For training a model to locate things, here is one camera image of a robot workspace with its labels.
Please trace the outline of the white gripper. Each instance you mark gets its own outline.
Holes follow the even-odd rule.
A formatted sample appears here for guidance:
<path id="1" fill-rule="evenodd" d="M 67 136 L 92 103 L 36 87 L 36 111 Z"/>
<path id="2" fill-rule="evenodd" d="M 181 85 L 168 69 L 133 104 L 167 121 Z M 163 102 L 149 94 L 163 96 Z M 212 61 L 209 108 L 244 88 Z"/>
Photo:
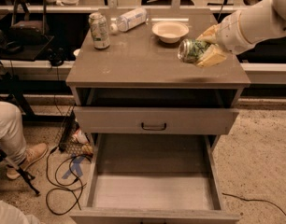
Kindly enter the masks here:
<path id="1" fill-rule="evenodd" d="M 222 49 L 237 55 L 255 47 L 243 35 L 240 16 L 241 11 L 236 11 L 226 16 L 219 26 L 212 25 L 197 37 L 198 40 L 211 44 L 197 60 L 197 67 L 210 67 L 225 61 L 227 54 Z"/>

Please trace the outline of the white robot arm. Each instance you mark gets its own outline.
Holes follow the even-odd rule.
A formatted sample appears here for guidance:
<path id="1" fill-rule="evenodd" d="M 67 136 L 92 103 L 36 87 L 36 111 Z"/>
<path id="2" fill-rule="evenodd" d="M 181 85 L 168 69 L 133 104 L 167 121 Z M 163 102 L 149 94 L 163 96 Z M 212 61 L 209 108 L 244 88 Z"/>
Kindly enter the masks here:
<path id="1" fill-rule="evenodd" d="M 233 12 L 198 36 L 210 46 L 194 64 L 210 67 L 222 63 L 228 53 L 241 54 L 262 41 L 285 36 L 286 0 L 262 0 Z"/>

